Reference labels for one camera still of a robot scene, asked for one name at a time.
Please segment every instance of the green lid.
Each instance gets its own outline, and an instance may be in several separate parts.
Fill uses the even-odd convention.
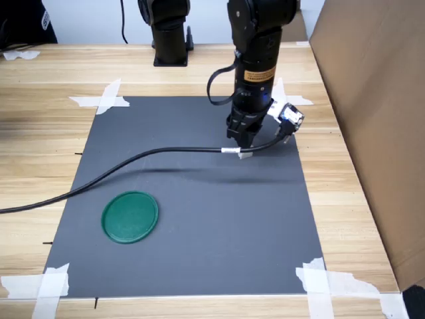
[[[136,243],[155,228],[158,205],[149,194],[128,191],[106,205],[102,228],[111,240],[119,244]]]

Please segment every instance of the black cable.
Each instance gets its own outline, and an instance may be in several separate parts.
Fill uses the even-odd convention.
[[[124,1],[120,0],[120,2],[121,2],[121,17],[122,17],[121,36],[124,42],[128,44],[126,36],[124,35],[124,28],[126,27],[126,15],[124,14]]]
[[[231,96],[229,96],[228,98],[226,98],[224,100],[221,100],[221,101],[213,101],[213,100],[211,100],[211,94],[210,94],[211,84],[213,83],[214,79],[217,76],[219,76],[220,74],[222,74],[222,73],[233,71],[238,66],[239,60],[240,60],[240,55],[238,53],[235,53],[235,58],[234,58],[234,61],[233,61],[233,64],[232,65],[230,65],[230,66],[228,66],[226,68],[221,68],[220,70],[215,71],[211,75],[211,77],[209,78],[208,84],[207,84],[207,96],[208,96],[208,99],[210,100],[210,103],[212,105],[225,105],[225,104],[228,104],[229,102],[231,102],[233,100],[233,98],[236,95],[240,94],[241,89],[239,88],[236,92],[233,92],[233,94]]]
[[[266,148],[270,148],[273,145],[277,144],[279,141],[282,141],[283,137],[278,136],[271,142],[268,142],[266,144],[263,144],[261,146],[257,146],[255,148],[244,148],[240,150],[240,153],[252,153],[252,152],[259,152],[262,150],[265,150]],[[53,203],[57,203],[58,201],[63,201],[64,199],[68,199],[70,197],[73,197],[75,195],[81,194],[91,188],[93,185],[99,183],[103,179],[107,178],[109,175],[115,173],[117,170],[123,168],[124,166],[140,160],[141,158],[144,158],[149,155],[153,154],[159,154],[159,153],[167,153],[167,152],[195,152],[195,153],[223,153],[223,150],[221,148],[157,148],[155,150],[150,150],[147,152],[143,152],[140,154],[137,154],[136,156],[133,156],[132,158],[129,158],[122,163],[118,164],[117,166],[113,167],[106,173],[103,173],[101,176],[93,179],[92,181],[89,181],[87,184],[74,189],[73,191],[69,191],[68,193],[65,193],[63,195],[59,195],[56,197],[53,197],[52,199],[47,199],[45,201],[40,201],[38,203],[20,206],[20,207],[12,207],[12,208],[6,208],[6,209],[0,209],[0,214],[6,214],[6,213],[16,213],[18,211],[28,211],[30,209],[39,208],[42,206],[50,205]]]

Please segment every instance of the white tape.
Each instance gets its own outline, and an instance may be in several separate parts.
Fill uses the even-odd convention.
[[[303,264],[303,268],[296,268],[296,274],[307,292],[310,317],[314,319],[334,319],[323,258],[314,259],[309,264]]]
[[[40,51],[16,51],[16,50],[10,50],[3,53],[3,56],[7,61],[13,61],[17,58],[23,58],[25,60],[32,60],[34,58],[37,58],[40,54]]]
[[[288,95],[286,96],[289,103],[292,105],[313,105],[313,102],[303,98],[301,95]]]
[[[117,79],[109,84],[102,96],[94,96],[94,97],[77,97],[70,96],[69,98],[75,102],[77,102],[80,107],[87,108],[97,106],[98,110],[96,111],[96,115],[100,115],[105,113],[112,107],[124,107],[127,108],[130,106],[130,103],[125,101],[122,96],[117,96],[118,91],[120,90],[121,79]]]
[[[286,103],[291,103],[295,106],[300,105],[313,105],[313,102],[303,98],[300,95],[286,95],[284,81],[282,78],[278,79],[278,83],[273,87],[272,98],[274,103],[268,110],[268,115],[272,116],[277,123],[280,123],[279,115],[282,113]]]
[[[240,148],[222,148],[222,153],[229,153],[229,154],[239,154]]]
[[[310,42],[308,42],[308,41],[298,41],[297,45],[300,46],[300,47],[309,47]]]
[[[36,299],[33,319],[54,319],[59,298],[68,296],[68,267],[47,268],[33,276],[3,276],[1,285],[9,291],[8,299]]]
[[[238,156],[241,160],[244,160],[245,158],[251,158],[254,155],[254,153],[239,153]]]
[[[321,314],[329,315],[331,296],[339,296],[379,299],[382,313],[388,319],[408,319],[401,294],[381,294],[375,286],[357,280],[353,274],[324,269],[323,259],[315,259],[309,264],[303,264],[303,268],[296,268],[296,274],[307,292],[311,318],[333,318],[333,310],[332,317]]]
[[[91,108],[94,106],[99,106],[101,96],[86,96],[86,97],[80,97],[80,96],[70,96],[71,100],[77,102],[81,108]],[[115,103],[113,105],[114,108],[116,107],[123,107],[127,108],[130,106],[130,103],[124,100],[124,97],[117,96],[115,98]]]

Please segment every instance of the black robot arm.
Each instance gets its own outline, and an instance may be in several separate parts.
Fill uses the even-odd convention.
[[[193,50],[190,27],[183,23],[191,10],[189,0],[138,0],[143,20],[152,28],[155,66],[187,66],[187,51]]]
[[[227,137],[249,148],[273,103],[282,26],[294,19],[297,0],[229,0],[227,8],[236,46]]]

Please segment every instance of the cardboard box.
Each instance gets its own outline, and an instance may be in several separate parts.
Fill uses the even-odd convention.
[[[424,0],[327,0],[311,38],[401,290],[425,286],[424,15]]]

